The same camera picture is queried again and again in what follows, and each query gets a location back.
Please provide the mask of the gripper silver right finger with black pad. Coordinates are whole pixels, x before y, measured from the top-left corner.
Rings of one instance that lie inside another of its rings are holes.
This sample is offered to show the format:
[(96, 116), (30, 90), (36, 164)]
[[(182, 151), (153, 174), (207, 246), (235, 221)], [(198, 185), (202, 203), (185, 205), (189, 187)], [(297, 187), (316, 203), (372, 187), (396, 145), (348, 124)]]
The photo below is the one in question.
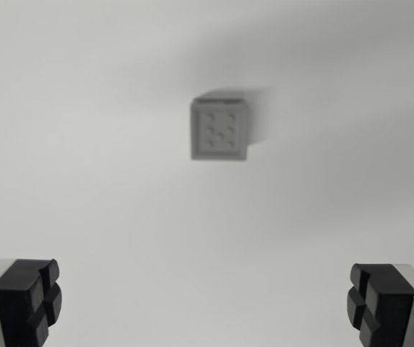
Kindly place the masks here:
[(361, 344), (414, 347), (414, 267), (355, 263), (350, 281), (348, 318)]

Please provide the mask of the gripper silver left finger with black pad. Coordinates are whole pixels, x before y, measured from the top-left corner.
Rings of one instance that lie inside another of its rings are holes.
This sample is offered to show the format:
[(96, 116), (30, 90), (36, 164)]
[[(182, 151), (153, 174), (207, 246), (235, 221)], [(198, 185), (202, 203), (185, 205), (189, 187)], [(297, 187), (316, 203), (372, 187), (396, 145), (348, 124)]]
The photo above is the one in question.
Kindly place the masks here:
[(55, 259), (0, 259), (0, 346), (39, 347), (62, 305)]

